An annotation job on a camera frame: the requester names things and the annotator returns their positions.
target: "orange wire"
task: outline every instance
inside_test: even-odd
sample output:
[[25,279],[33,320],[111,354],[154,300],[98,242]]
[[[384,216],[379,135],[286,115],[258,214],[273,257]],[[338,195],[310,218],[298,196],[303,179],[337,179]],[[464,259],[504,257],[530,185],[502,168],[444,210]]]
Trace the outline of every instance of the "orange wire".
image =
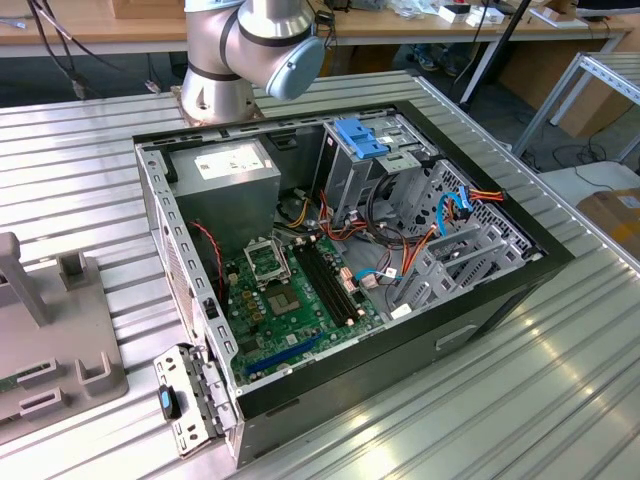
[[429,238],[431,238],[431,235],[433,235],[435,231],[436,231],[435,227],[431,227],[427,232],[427,234],[424,236],[424,238],[420,240],[420,242],[416,245],[416,248],[414,249],[413,254],[409,258],[409,263],[407,264],[407,268],[402,272],[403,275],[409,271],[409,269],[411,268],[411,265],[413,265],[413,262],[416,261],[418,252],[422,250],[422,248],[426,245],[427,241],[429,241]]
[[191,223],[191,225],[193,225],[194,227],[196,227],[198,230],[200,230],[209,240],[209,242],[211,242],[211,245],[213,245],[213,249],[216,252],[216,258],[218,260],[218,280],[220,282],[220,301],[222,301],[222,255],[220,255],[220,249],[218,248],[218,244],[216,243],[216,241],[213,238],[213,235],[211,235],[209,233],[209,230],[207,230],[206,228],[204,228],[202,225],[200,225],[199,223],[196,222],[189,222]]

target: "yellow wire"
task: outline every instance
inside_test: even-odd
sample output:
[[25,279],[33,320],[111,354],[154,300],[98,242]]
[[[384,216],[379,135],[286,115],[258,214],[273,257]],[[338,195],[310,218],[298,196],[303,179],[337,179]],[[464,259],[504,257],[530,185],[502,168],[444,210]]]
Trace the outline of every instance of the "yellow wire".
[[302,206],[302,212],[300,212],[300,216],[296,219],[295,222],[290,223],[289,225],[287,225],[287,227],[289,228],[296,228],[299,227],[300,225],[302,225],[302,222],[304,222],[305,217],[307,216],[307,207],[309,206],[309,200],[305,200],[304,201],[304,205]]
[[481,193],[483,195],[502,195],[502,192],[483,192],[482,190],[471,190],[472,193]]

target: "metal slotted surface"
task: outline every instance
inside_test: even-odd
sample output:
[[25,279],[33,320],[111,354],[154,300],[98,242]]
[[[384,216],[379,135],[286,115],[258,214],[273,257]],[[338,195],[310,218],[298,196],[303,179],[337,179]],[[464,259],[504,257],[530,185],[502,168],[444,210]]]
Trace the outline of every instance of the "metal slotted surface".
[[581,66],[640,105],[640,53],[589,53]]
[[[491,334],[235,477],[637,477],[640,290],[629,266],[637,262],[592,234],[420,79],[402,72],[322,79],[287,104],[257,92],[267,116],[400,99],[413,101],[578,259]],[[130,384],[119,400],[1,446],[0,471],[80,479],[232,474],[222,443],[178,458],[155,396],[151,359],[185,337],[144,220],[129,136],[181,127],[173,99],[11,109],[0,125],[2,230],[26,240],[29,268],[77,247],[98,257]]]

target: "wooden table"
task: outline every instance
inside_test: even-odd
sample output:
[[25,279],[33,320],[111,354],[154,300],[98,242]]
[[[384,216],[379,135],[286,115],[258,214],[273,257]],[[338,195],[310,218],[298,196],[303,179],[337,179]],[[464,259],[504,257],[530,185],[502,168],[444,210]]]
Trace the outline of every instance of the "wooden table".
[[[312,0],[320,8],[320,0]],[[87,47],[96,53],[149,53],[186,50],[186,27],[183,19],[117,20],[113,17],[109,0],[51,0],[50,4],[60,23]],[[20,15],[28,10],[24,0],[2,0],[0,17]],[[33,21],[20,30],[0,24],[0,57],[43,56],[46,51],[40,43]],[[471,42],[476,28],[466,23],[451,24],[437,16],[407,20],[391,10],[365,12],[352,10],[336,12],[336,25],[340,46],[401,45],[411,43],[463,43]],[[507,21],[498,26],[485,26],[478,36],[481,42],[489,42],[478,68],[462,100],[477,83],[487,62],[498,44]],[[58,37],[52,28],[45,26],[47,38],[54,44]],[[606,38],[602,51],[611,52],[631,28],[624,22],[611,19],[584,29],[556,29],[545,22],[532,19],[521,22],[511,39],[513,41],[548,41]],[[61,53],[54,45],[56,53]],[[72,48],[73,54],[81,54]]]

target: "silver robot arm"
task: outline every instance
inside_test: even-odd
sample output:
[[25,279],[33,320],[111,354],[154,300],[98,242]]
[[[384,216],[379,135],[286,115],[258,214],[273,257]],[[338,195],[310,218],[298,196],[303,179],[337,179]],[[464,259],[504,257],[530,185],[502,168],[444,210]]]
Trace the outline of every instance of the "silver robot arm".
[[189,70],[181,102],[198,122],[249,118],[251,83],[292,100],[320,72],[324,45],[312,35],[305,0],[186,0],[185,12]]

